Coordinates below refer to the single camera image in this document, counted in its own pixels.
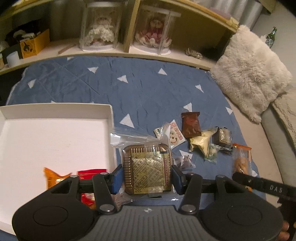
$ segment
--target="small rope bundle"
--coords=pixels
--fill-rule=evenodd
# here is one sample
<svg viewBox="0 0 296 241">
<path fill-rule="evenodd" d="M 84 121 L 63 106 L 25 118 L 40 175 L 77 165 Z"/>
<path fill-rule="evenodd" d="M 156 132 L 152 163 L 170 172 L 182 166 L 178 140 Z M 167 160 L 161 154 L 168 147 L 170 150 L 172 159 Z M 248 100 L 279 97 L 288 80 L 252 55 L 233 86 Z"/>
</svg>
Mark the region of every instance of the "small rope bundle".
<svg viewBox="0 0 296 241">
<path fill-rule="evenodd" d="M 192 56 L 194 58 L 202 59 L 202 54 L 195 51 L 195 50 L 193 50 L 193 49 L 191 49 L 191 48 L 186 49 L 185 54 L 189 55 L 189 56 Z"/>
</svg>

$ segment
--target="human hand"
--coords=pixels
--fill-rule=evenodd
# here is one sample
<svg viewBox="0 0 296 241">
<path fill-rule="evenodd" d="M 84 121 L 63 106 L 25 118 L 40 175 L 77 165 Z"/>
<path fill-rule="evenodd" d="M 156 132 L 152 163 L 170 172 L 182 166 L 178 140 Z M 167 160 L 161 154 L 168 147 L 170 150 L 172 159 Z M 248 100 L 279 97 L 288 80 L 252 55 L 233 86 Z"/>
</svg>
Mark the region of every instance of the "human hand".
<svg viewBox="0 0 296 241">
<path fill-rule="evenodd" d="M 288 229 L 289 229 L 289 223 L 287 221 L 284 221 L 283 227 L 281 229 L 281 232 L 278 236 L 277 241 L 287 241 L 289 239 L 290 234 L 287 232 Z"/>
</svg>

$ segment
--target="green bottle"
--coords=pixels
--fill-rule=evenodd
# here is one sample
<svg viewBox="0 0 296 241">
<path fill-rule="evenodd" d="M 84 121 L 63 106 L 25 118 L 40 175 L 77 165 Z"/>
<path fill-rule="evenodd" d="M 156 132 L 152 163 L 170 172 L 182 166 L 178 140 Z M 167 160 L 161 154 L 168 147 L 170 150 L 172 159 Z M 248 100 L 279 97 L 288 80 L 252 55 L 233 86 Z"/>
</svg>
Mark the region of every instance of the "green bottle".
<svg viewBox="0 0 296 241">
<path fill-rule="evenodd" d="M 274 44 L 276 31 L 277 31 L 277 29 L 276 29 L 276 27 L 274 27 L 274 29 L 271 31 L 271 33 L 266 36 L 265 43 L 268 45 L 269 48 L 271 48 L 272 45 Z"/>
</svg>

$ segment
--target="beige blanket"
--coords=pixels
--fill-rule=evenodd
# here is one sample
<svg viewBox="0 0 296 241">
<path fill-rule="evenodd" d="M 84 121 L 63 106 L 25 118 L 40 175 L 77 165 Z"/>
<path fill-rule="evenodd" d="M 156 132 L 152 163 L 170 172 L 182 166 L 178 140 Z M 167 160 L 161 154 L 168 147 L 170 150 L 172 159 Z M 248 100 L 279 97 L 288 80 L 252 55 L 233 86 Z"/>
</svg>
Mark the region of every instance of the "beige blanket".
<svg viewBox="0 0 296 241">
<path fill-rule="evenodd" d="M 294 143 L 294 148 L 296 148 L 296 88 L 292 88 L 286 94 L 278 97 L 272 106 L 278 113 Z"/>
</svg>

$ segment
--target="snack package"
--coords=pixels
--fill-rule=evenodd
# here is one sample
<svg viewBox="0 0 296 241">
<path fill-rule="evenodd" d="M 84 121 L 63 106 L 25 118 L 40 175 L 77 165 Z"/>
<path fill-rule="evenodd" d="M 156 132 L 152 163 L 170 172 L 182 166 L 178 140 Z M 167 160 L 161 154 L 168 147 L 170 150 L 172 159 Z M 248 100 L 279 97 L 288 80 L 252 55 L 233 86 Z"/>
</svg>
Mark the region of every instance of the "snack package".
<svg viewBox="0 0 296 241">
<path fill-rule="evenodd" d="M 92 179 L 92 177 L 95 174 L 107 172 L 106 169 L 91 169 L 91 170 L 84 170 L 84 171 L 78 171 L 77 175 L 79 176 L 80 180 L 84 179 Z M 96 203 L 94 199 L 93 193 L 82 193 L 81 194 L 81 202 L 89 206 L 91 209 L 96 208 Z"/>
<path fill-rule="evenodd" d="M 218 131 L 213 135 L 213 144 L 221 147 L 225 147 L 225 148 L 231 148 L 232 147 L 231 131 L 228 130 L 226 127 L 218 128 Z"/>
<path fill-rule="evenodd" d="M 191 162 L 190 157 L 187 156 L 178 156 L 174 158 L 173 161 L 174 165 L 176 165 L 180 170 L 187 170 L 187 169 L 193 169 L 196 168 L 196 165 L 194 165 Z"/>
<path fill-rule="evenodd" d="M 212 129 L 204 130 L 204 131 L 201 132 L 202 133 L 201 136 L 190 138 L 189 139 L 189 141 L 190 141 L 190 149 L 189 149 L 189 151 L 192 152 L 194 148 L 198 147 L 202 151 L 204 156 L 207 158 L 208 157 L 209 143 L 210 143 L 211 136 L 213 134 L 215 134 L 217 129 L 218 128 L 215 127 L 215 128 L 212 128 Z"/>
<path fill-rule="evenodd" d="M 125 192 L 132 195 L 171 190 L 169 123 L 160 128 L 159 139 L 120 128 L 110 135 L 111 145 L 121 153 Z"/>
<path fill-rule="evenodd" d="M 232 158 L 234 160 L 233 173 L 240 172 L 252 175 L 251 147 L 233 144 Z"/>
<path fill-rule="evenodd" d="M 198 121 L 199 112 L 183 112 L 182 134 L 185 138 L 201 136 L 200 123 Z"/>
<path fill-rule="evenodd" d="M 153 131 L 157 138 L 160 138 L 160 136 L 161 136 L 161 128 L 162 127 L 156 128 Z M 170 140 L 170 148 L 171 149 L 175 148 L 176 146 L 178 146 L 186 141 L 185 137 L 182 135 L 180 129 L 178 128 L 175 120 L 173 120 L 170 123 L 169 140 Z"/>
<path fill-rule="evenodd" d="M 69 173 L 65 176 L 60 176 L 56 172 L 46 167 L 43 169 L 43 171 L 47 179 L 47 189 L 50 189 L 54 185 L 58 184 L 59 182 L 63 181 L 64 179 L 72 175 L 72 173 Z"/>
<path fill-rule="evenodd" d="M 221 149 L 220 146 L 210 143 L 208 156 L 204 157 L 204 159 L 209 162 L 217 163 L 217 155 L 220 149 Z"/>
</svg>

